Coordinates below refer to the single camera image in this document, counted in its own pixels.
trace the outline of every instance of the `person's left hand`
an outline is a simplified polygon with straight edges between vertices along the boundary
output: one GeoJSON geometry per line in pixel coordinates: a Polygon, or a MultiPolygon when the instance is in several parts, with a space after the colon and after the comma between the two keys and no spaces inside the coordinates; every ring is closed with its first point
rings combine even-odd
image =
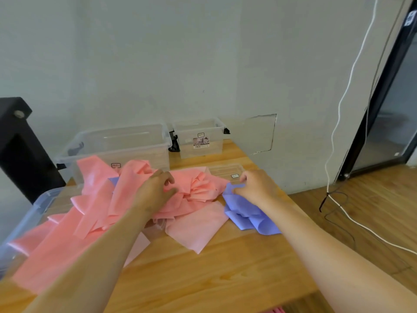
{"type": "Polygon", "coordinates": [[[138,189],[134,206],[144,209],[152,216],[178,191],[175,188],[164,191],[164,186],[174,182],[174,177],[168,171],[156,171],[138,189]]]}

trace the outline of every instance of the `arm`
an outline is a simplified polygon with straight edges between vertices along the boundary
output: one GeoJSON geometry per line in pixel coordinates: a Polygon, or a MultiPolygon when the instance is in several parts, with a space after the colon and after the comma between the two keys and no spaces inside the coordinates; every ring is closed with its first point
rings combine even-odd
{"type": "Polygon", "coordinates": [[[415,294],[280,200],[263,170],[243,173],[244,181],[235,193],[274,221],[335,312],[415,312],[415,294]]]}
{"type": "Polygon", "coordinates": [[[127,213],[104,233],[24,313],[104,311],[123,264],[147,221],[176,192],[169,172],[157,171],[138,190],[127,213]]]}

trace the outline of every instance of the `wooden floor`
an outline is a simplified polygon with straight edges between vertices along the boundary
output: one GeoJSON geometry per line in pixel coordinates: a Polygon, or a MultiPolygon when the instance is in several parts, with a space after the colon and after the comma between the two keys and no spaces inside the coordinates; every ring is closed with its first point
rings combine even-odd
{"type": "MultiPolygon", "coordinates": [[[[331,191],[339,185],[332,186],[331,191]]],[[[393,244],[417,251],[417,168],[400,165],[364,174],[346,181],[339,191],[347,194],[348,199],[343,194],[332,196],[355,221],[393,244]]],[[[326,201],[320,213],[325,194],[326,189],[320,188],[290,197],[322,229],[417,294],[417,256],[380,241],[347,219],[331,200],[326,201]],[[324,219],[333,210],[327,219],[336,225],[324,219]]],[[[320,292],[285,305],[284,310],[333,312],[320,292]]]]}

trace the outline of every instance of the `screw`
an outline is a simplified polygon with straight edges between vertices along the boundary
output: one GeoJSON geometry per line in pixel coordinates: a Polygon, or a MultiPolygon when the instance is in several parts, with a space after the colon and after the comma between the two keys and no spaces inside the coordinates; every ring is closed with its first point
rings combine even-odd
{"type": "Polygon", "coordinates": [[[16,110],[13,112],[14,116],[16,116],[17,118],[25,118],[25,114],[23,113],[23,111],[20,110],[16,110]]]}

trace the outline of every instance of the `black door frame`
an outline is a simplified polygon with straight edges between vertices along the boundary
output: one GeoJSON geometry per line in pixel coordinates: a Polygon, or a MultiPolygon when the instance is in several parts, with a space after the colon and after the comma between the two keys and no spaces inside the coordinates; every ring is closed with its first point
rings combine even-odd
{"type": "MultiPolygon", "coordinates": [[[[413,0],[410,6],[410,9],[408,11],[408,15],[412,11],[415,11],[415,10],[417,10],[417,0],[413,0]]],[[[366,132],[367,135],[369,134],[369,131],[371,130],[375,122],[375,119],[377,118],[378,112],[385,100],[385,97],[388,94],[389,89],[391,88],[391,85],[393,83],[395,76],[398,73],[399,68],[401,67],[404,57],[411,45],[411,42],[413,41],[413,37],[417,32],[417,24],[416,24],[417,15],[414,15],[414,19],[410,25],[404,26],[408,18],[408,15],[406,16],[406,19],[404,20],[402,24],[402,28],[398,33],[397,39],[395,40],[394,46],[391,50],[391,53],[389,54],[387,63],[385,64],[385,67],[381,73],[379,82],[369,102],[368,128],[366,132]]],[[[367,114],[365,112],[365,115],[362,119],[362,122],[359,126],[356,136],[353,140],[352,146],[347,153],[346,160],[344,161],[340,169],[340,173],[338,176],[339,180],[344,180],[346,178],[357,176],[362,173],[385,168],[385,167],[396,165],[399,163],[406,163],[417,146],[417,135],[416,135],[414,136],[414,138],[412,139],[412,141],[408,145],[408,148],[406,149],[406,151],[404,152],[402,156],[389,160],[389,161],[377,163],[372,166],[368,166],[365,168],[352,171],[353,166],[359,156],[359,153],[361,152],[362,147],[364,146],[364,143],[365,143],[365,129],[366,129],[366,121],[367,121],[366,117],[367,117],[367,114]]]]}

